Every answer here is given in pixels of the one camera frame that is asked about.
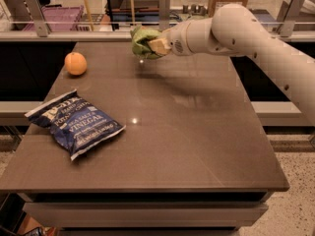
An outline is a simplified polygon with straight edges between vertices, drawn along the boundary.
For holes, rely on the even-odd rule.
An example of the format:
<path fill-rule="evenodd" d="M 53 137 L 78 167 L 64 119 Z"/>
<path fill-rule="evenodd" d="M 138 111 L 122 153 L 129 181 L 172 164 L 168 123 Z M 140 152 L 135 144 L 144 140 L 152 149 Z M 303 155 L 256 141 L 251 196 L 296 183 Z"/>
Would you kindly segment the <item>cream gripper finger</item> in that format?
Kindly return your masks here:
<path fill-rule="evenodd" d="M 165 56 L 171 51 L 171 47 L 169 46 L 167 39 L 164 37 L 150 40 L 148 42 L 148 45 L 153 53 L 159 56 Z"/>

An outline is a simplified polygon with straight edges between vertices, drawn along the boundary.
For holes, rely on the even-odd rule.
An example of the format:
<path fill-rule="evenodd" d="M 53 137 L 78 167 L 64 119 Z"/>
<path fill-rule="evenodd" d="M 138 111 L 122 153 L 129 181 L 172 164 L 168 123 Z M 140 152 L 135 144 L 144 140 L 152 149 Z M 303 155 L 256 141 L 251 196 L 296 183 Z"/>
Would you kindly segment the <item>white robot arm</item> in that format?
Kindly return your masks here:
<path fill-rule="evenodd" d="M 255 16 L 238 4 L 219 8 L 211 18 L 191 20 L 164 30 L 149 42 L 160 55 L 207 53 L 250 58 L 315 124 L 315 61 L 270 35 Z"/>

